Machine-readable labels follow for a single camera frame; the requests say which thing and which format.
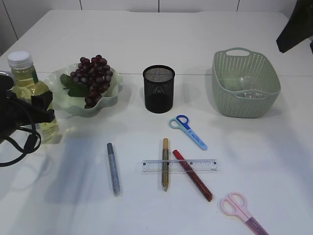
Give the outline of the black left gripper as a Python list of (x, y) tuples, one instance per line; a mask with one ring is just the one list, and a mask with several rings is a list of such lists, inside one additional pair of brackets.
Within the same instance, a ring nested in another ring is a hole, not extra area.
[(17, 98), (12, 92), (16, 85), (14, 75), (8, 71), (0, 72), (0, 142), (4, 142), (15, 131), (26, 127), (32, 133), (35, 123), (51, 123), (55, 119), (50, 108), (53, 100), (52, 91), (48, 90), (30, 98)]

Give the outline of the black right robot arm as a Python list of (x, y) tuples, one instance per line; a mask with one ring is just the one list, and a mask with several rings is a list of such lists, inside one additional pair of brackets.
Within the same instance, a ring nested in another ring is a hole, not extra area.
[(313, 36), (313, 1), (298, 0), (276, 43), (281, 53)]

